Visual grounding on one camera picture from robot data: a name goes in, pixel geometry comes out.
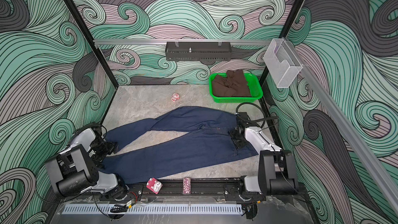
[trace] blue pants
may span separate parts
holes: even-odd
[[[228,131],[236,127],[235,115],[205,107],[179,107],[158,118],[147,118],[110,130],[107,141],[119,149],[147,131],[189,132],[173,140],[106,157],[105,173],[117,173],[126,183],[148,181],[192,169],[256,156],[248,144],[237,150]]]

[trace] brown cloth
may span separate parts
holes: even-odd
[[[243,70],[228,70],[226,77],[216,75],[211,85],[217,97],[251,97]]]

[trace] wall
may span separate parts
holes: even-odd
[[[270,39],[294,0],[74,0],[94,38]],[[266,47],[236,46],[229,62],[169,62],[165,46],[102,46],[121,85],[207,84],[211,73],[258,76]]]
[[[288,38],[391,176],[398,179],[398,0],[305,0]],[[398,223],[350,140],[301,75],[267,77],[270,112],[321,223]]]
[[[0,0],[0,222],[44,223],[44,161],[100,122],[115,88],[62,0]]]

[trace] white mesh file holder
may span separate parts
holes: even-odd
[[[293,44],[274,38],[263,59],[277,88],[289,87],[302,69]]]

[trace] green laundry basket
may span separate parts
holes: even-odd
[[[254,102],[263,96],[263,90],[261,89],[260,82],[257,77],[251,73],[244,73],[246,81],[248,82],[250,94],[252,97],[217,97],[213,94],[213,88],[211,82],[214,80],[216,75],[226,77],[226,73],[212,73],[209,76],[209,87],[210,95],[213,97],[214,102],[217,103],[241,103],[241,102]]]

